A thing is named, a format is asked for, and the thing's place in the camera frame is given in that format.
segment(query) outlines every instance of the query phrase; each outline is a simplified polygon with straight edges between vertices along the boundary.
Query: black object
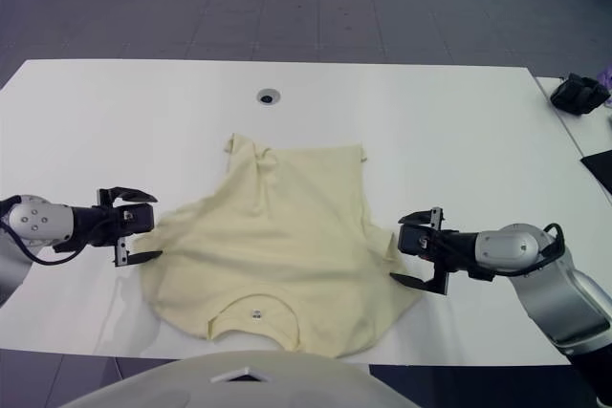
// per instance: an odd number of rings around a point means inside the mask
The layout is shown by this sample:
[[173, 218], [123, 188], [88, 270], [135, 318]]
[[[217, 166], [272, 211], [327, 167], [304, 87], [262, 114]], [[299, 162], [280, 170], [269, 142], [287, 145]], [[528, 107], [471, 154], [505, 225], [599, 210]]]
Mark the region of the black object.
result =
[[400, 239], [398, 249], [402, 253], [418, 255], [424, 260], [433, 262], [433, 277], [428, 281], [405, 274], [391, 272], [389, 275], [402, 284], [412, 289], [431, 291], [433, 293], [447, 294], [448, 273], [451, 269], [442, 258], [434, 257], [429, 249], [429, 241], [434, 232], [440, 230], [444, 221], [444, 212], [440, 207], [431, 210], [413, 212], [400, 219]]
[[612, 150], [584, 157], [580, 161], [612, 193]]
[[447, 293], [448, 274], [458, 270], [467, 271], [472, 279], [492, 281], [495, 276], [516, 277], [528, 274], [553, 263], [565, 253], [565, 238], [563, 230], [557, 224], [549, 224], [544, 228], [548, 232], [555, 229], [555, 240], [540, 251], [542, 260], [530, 267], [514, 271], [501, 271], [484, 268], [476, 263], [475, 244], [478, 233], [460, 233], [455, 230], [440, 229], [443, 210], [434, 207], [430, 211], [415, 212], [400, 220], [400, 239], [398, 249], [402, 253], [416, 255], [433, 263], [433, 278], [424, 282], [412, 276], [395, 272], [389, 275], [400, 284], [413, 289]]
[[587, 354], [567, 355], [605, 406], [612, 406], [612, 344]]
[[[113, 207], [117, 198], [138, 204], [121, 205]], [[39, 265], [61, 265], [76, 258], [87, 245], [94, 247], [115, 247], [119, 239], [132, 234], [145, 233], [153, 229], [153, 208], [148, 203], [156, 203], [155, 197], [133, 188], [115, 187], [98, 190], [98, 205], [92, 207], [71, 207], [73, 211], [74, 226], [72, 237], [66, 235], [66, 241], [54, 246], [54, 251], [73, 252], [61, 260], [47, 261], [36, 257], [23, 244], [21, 238], [14, 230], [0, 221], [4, 229], [17, 244], [19, 249], [33, 262]], [[0, 202], [0, 218], [4, 216], [15, 204], [21, 203], [20, 196], [13, 196]], [[115, 266], [123, 265], [118, 260], [118, 251], [115, 250]], [[135, 253], [127, 259], [127, 265], [144, 263], [162, 254], [161, 251]]]
[[574, 115], [589, 114], [608, 98], [608, 90], [593, 78], [569, 74], [551, 95], [551, 102], [560, 110]]

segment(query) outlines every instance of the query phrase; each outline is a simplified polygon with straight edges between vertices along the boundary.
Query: black cable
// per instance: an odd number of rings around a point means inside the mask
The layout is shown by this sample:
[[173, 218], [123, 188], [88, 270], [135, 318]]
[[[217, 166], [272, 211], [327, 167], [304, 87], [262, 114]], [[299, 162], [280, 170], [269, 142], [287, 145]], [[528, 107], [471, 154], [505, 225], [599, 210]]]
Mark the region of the black cable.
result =
[[67, 256], [66, 258], [62, 258], [61, 260], [53, 260], [53, 261], [42, 260], [42, 259], [36, 257], [23, 244], [23, 241], [21, 240], [19, 235], [17, 233], [15, 233], [15, 231], [10, 226], [8, 226], [7, 224], [5, 224], [2, 221], [0, 221], [0, 228], [4, 229], [7, 233], [9, 233], [9, 235], [12, 237], [12, 240], [21, 249], [23, 254], [26, 257], [28, 257], [30, 260], [32, 260], [33, 262], [35, 262], [35, 263], [37, 263], [39, 265], [44, 265], [45, 267], [52, 267], [52, 266], [55, 266], [55, 265], [62, 265], [64, 263], [70, 262], [71, 260], [74, 260], [80, 254], [80, 252], [82, 252], [87, 247], [87, 244], [88, 244], [87, 241], [89, 241], [89, 238], [94, 234], [94, 231], [96, 231], [102, 225], [110, 224], [112, 221], [113, 221], [112, 219], [105, 219], [105, 220], [101, 220], [100, 222], [98, 222], [97, 224], [92, 226], [92, 228], [87, 233], [87, 236], [85, 237], [85, 242], [81, 245], [81, 247], [79, 247], [77, 250], [75, 250], [71, 255]]
[[[546, 246], [543, 250], [539, 252], [540, 254], [542, 254], [542, 256], [544, 256], [544, 260], [540, 260], [539, 262], [531, 265], [530, 267], [518, 269], [515, 271], [500, 271], [498, 269], [481, 267], [475, 261], [469, 259], [468, 257], [465, 257], [461, 252], [459, 252], [458, 250], [455, 250], [453, 247], [449, 246], [446, 243], [443, 243], [442, 241], [436, 240], [436, 241], [430, 241], [430, 242], [433, 243], [435, 246], [437, 245], [443, 248], [444, 250], [447, 250], [461, 257], [463, 261], [466, 263], [466, 266], [468, 266], [470, 269], [472, 269], [475, 272], [480, 272], [483, 274], [488, 274], [488, 275], [493, 275], [493, 276], [516, 277], [516, 276], [524, 276], [525, 274], [529, 274], [530, 272], [534, 272], [540, 268], [544, 268], [546, 265], [550, 265], [555, 260], [559, 259], [565, 253], [565, 238], [563, 236], [563, 230], [558, 224], [549, 224], [544, 228], [544, 231], [548, 232], [551, 230], [551, 228], [554, 228], [557, 231], [557, 237], [551, 244], [549, 244], [548, 246]], [[547, 251], [546, 249], [552, 245], [554, 245], [554, 248], [556, 250], [553, 253], [549, 254], [548, 252], [550, 252], [550, 250]]]

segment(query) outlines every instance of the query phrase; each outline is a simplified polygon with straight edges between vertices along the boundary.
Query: wrinkled cloth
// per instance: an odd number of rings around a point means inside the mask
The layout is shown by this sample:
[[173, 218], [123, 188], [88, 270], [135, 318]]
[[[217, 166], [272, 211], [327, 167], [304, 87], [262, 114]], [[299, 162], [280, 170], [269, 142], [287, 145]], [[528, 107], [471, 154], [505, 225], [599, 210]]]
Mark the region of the wrinkled cloth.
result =
[[327, 356], [374, 345], [419, 297], [393, 233], [370, 222], [359, 145], [277, 150], [234, 135], [217, 191], [163, 217], [135, 244], [162, 250], [141, 266], [162, 319], [213, 339], [266, 335]]

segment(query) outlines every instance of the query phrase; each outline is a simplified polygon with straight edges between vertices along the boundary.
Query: floor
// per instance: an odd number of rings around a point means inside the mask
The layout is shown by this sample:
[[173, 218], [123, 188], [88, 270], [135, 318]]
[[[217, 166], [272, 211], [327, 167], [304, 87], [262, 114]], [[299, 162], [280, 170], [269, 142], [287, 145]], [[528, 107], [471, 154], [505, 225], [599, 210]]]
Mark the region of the floor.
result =
[[[0, 0], [0, 87], [30, 58], [465, 64], [595, 75], [612, 64], [610, 31], [612, 0]], [[2, 350], [0, 407], [59, 406], [162, 363]], [[425, 407], [593, 401], [570, 367], [371, 371]], [[508, 380], [522, 382], [509, 393]]]

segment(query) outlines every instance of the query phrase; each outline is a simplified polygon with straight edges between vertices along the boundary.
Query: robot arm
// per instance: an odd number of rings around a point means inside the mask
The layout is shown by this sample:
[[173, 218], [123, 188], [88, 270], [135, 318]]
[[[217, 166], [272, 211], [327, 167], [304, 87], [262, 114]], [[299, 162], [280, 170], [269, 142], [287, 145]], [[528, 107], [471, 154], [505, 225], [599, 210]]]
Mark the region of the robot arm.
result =
[[[113, 207], [117, 198], [136, 204]], [[127, 236], [153, 229], [149, 203], [155, 202], [140, 190], [121, 187], [98, 190], [98, 205], [92, 207], [51, 204], [31, 195], [0, 202], [0, 306], [21, 285], [32, 263], [60, 265], [73, 260], [87, 245], [114, 247], [117, 267], [158, 257], [159, 251], [130, 254], [125, 248]], [[43, 247], [72, 254], [43, 260], [37, 257]]]
[[[398, 282], [446, 294], [448, 274], [510, 279], [518, 299], [549, 341], [612, 406], [612, 299], [597, 283], [574, 268], [559, 225], [539, 229], [514, 224], [498, 231], [460, 233], [442, 230], [443, 211], [435, 207], [400, 220], [399, 249], [434, 264], [434, 276], [422, 281], [391, 273]], [[549, 231], [555, 229], [556, 237]]]

